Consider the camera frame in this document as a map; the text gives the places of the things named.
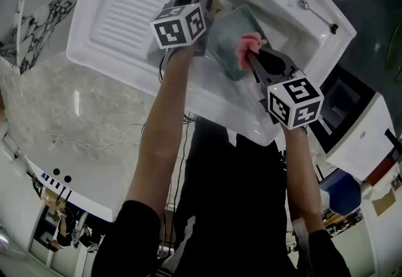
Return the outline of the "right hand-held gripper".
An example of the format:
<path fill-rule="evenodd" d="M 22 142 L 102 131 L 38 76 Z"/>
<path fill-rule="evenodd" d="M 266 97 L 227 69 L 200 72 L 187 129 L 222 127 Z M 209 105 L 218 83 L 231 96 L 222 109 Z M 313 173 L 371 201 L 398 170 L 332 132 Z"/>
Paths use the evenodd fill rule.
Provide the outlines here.
<path fill-rule="evenodd" d="M 302 70 L 297 69 L 289 56 L 263 48 L 258 54 L 251 52 L 249 60 L 258 82 L 269 85 L 266 89 L 267 112 L 273 119 L 287 129 L 304 127 L 317 120 L 323 94 Z"/>

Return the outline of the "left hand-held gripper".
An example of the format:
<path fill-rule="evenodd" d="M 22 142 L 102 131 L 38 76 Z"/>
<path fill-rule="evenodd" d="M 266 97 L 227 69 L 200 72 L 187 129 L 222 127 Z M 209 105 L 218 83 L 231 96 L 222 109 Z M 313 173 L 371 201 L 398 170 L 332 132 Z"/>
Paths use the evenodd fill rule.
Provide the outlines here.
<path fill-rule="evenodd" d="M 150 26 L 162 50 L 195 46 L 195 56 L 207 50 L 207 32 L 214 22 L 213 0 L 170 0 L 151 21 Z"/>

